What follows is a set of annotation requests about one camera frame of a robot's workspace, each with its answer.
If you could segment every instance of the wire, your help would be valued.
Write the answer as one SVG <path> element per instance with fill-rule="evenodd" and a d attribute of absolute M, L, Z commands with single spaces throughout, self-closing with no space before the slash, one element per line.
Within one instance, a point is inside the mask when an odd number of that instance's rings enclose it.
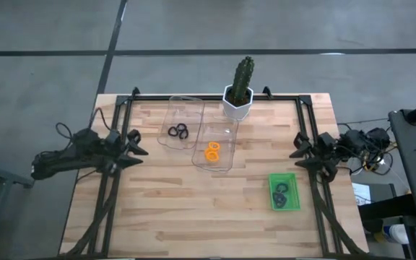
<path fill-rule="evenodd" d="M 383 120 L 388 120 L 388 118 L 377 118 L 377 119 L 369 119 L 369 120 L 362 120 L 362 121 L 344 122 L 344 123 L 341 123 L 341 124 L 358 124 L 358 123 L 383 121 Z"/>
<path fill-rule="evenodd" d="M 78 181 L 79 181 L 79 180 L 83 179 L 84 177 L 87 177 L 87 176 L 89 176 L 89 175 L 91 175 L 91 174 L 95 173 L 95 172 L 96 172 L 96 170 L 97 170 L 97 169 L 94 169 L 92 172 L 90 172 L 90 173 L 86 173 L 86 174 L 84 174 L 83 176 L 79 177 L 79 178 L 77 179 L 77 183 L 78 183 Z"/>
<path fill-rule="evenodd" d="M 396 146 L 392 147 L 391 149 L 386 150 L 385 153 L 388 153 L 388 152 L 390 152 L 392 150 L 395 150 L 395 149 L 397 149 L 397 144 L 396 144 Z"/>
<path fill-rule="evenodd" d="M 350 175 L 353 175 L 357 171 L 357 173 L 355 174 L 355 175 L 357 175 L 357 174 L 359 174 L 362 171 L 362 169 L 364 167 L 363 166 L 360 166 L 359 168 L 357 168 L 355 170 L 352 170 L 351 168 L 346 167 L 346 166 L 337 166 L 337 168 L 343 168 L 343 169 L 349 170 L 350 171 Z"/>
<path fill-rule="evenodd" d="M 351 126 L 347 123 L 337 123 L 338 126 L 346 126 L 349 130 L 352 130 Z"/>
<path fill-rule="evenodd" d="M 94 113 L 92 114 L 91 119 L 90 119 L 90 124 L 87 128 L 91 129 L 92 122 L 94 121 L 95 115 L 98 113 L 98 111 L 100 112 L 100 117 L 102 117 L 102 122 L 104 123 L 104 126 L 110 131 L 111 128 L 108 127 L 107 122 L 105 122 L 105 116 L 104 116 L 104 113 L 102 112 L 102 108 L 96 108 L 96 110 L 94 110 Z"/>
<path fill-rule="evenodd" d="M 402 182 L 402 184 L 404 184 L 404 187 L 407 189 L 407 190 L 410 190 L 410 187 L 401 179 L 401 177 L 399 176 L 399 174 L 397 174 L 396 173 L 396 171 L 395 170 L 393 170 L 393 169 L 391 169 L 391 171 L 396 175 L 396 177 Z"/>
<path fill-rule="evenodd" d="M 359 158 L 359 159 L 360 159 L 359 155 L 356 155 L 356 153 L 355 153 L 355 152 L 353 152 L 353 151 L 351 151 L 350 149 L 348 149 L 348 148 L 346 148 L 346 147 L 344 147 L 344 146 L 342 146 L 342 145 L 337 145 L 336 147 L 343 148 L 344 150 L 347 150 L 348 152 L 350 152 L 350 153 L 351 153 L 354 157 L 356 157 L 356 158 Z"/>
<path fill-rule="evenodd" d="M 63 126 L 69 132 L 69 135 L 66 136 L 65 134 L 63 134 L 61 130 L 59 129 L 59 126 Z M 70 128 L 65 123 L 62 123 L 62 122 L 56 123 L 56 131 L 57 131 L 57 134 L 60 134 L 61 137 L 72 140 L 72 137 L 73 137 L 72 131 L 70 131 Z"/>
<path fill-rule="evenodd" d="M 391 157 L 391 162 L 389 163 L 388 170 L 386 170 L 384 173 L 379 173 L 376 170 L 372 169 L 372 170 L 370 170 L 372 173 L 375 173 L 375 174 L 380 175 L 380 176 L 385 176 L 386 174 L 389 173 L 389 171 L 391 170 L 391 167 L 393 167 L 394 158 L 393 158 L 392 154 L 390 154 L 390 153 L 386 153 L 385 155 L 389 155 L 389 157 Z"/>
<path fill-rule="evenodd" d="M 357 174 L 359 174 L 359 173 L 361 173 L 361 172 L 362 172 L 362 169 L 363 169 L 363 168 L 361 168 L 361 167 L 360 167 L 360 169 L 359 169 L 356 173 L 353 173 L 353 174 L 351 174 L 351 175 L 356 176 Z"/>

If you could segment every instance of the white pot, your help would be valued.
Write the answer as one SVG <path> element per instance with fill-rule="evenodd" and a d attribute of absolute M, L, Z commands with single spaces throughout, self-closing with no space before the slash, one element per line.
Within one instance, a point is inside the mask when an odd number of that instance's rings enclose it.
<path fill-rule="evenodd" d="M 245 105 L 236 107 L 229 103 L 229 101 L 226 99 L 226 94 L 230 88 L 232 88 L 232 85 L 226 86 L 224 89 L 224 95 L 222 96 L 222 106 L 224 106 L 224 113 L 230 118 L 243 120 L 248 115 L 248 112 L 250 112 L 251 104 L 253 104 L 253 90 L 249 87 L 247 88 L 247 91 L 250 93 L 250 102 Z"/>

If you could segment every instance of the potted cactus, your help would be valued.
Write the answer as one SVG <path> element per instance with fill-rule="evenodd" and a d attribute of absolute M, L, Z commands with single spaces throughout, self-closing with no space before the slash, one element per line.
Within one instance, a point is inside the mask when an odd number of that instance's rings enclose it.
<path fill-rule="evenodd" d="M 250 112 L 253 103 L 253 90 L 248 87 L 253 74 L 254 61 L 245 57 L 235 70 L 234 83 L 224 89 L 222 105 L 224 113 L 230 118 L 243 120 Z"/>

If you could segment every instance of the green container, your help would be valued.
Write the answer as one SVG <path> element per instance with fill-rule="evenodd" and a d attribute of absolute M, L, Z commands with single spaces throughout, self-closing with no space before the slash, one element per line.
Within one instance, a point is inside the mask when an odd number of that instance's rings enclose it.
<path fill-rule="evenodd" d="M 288 185 L 288 191 L 283 192 L 287 203 L 284 207 L 279 208 L 274 203 L 273 193 L 277 189 L 279 183 L 285 183 Z M 296 184 L 296 177 L 294 173 L 271 173 L 269 174 L 269 192 L 271 194 L 272 209 L 275 211 L 287 211 L 287 210 L 301 210 L 300 207 L 300 195 L 298 193 L 298 185 Z"/>

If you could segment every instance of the clear plastic container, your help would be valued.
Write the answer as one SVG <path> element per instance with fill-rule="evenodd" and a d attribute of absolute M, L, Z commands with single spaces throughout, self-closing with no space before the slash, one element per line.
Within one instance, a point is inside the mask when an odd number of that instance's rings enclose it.
<path fill-rule="evenodd" d="M 172 96 L 168 102 L 165 120 L 157 140 L 169 148 L 184 150 L 194 148 L 199 135 L 200 124 L 203 118 L 204 102 L 201 99 L 184 96 Z M 179 136 L 170 136 L 168 130 L 178 124 L 187 126 L 188 136 L 180 139 Z"/>
<path fill-rule="evenodd" d="M 205 115 L 199 131 L 192 163 L 199 168 L 227 172 L 232 168 L 235 152 L 235 141 L 237 139 L 238 121 L 226 116 Z M 217 151 L 219 160 L 208 161 L 205 157 L 205 149 L 210 142 L 220 145 Z"/>

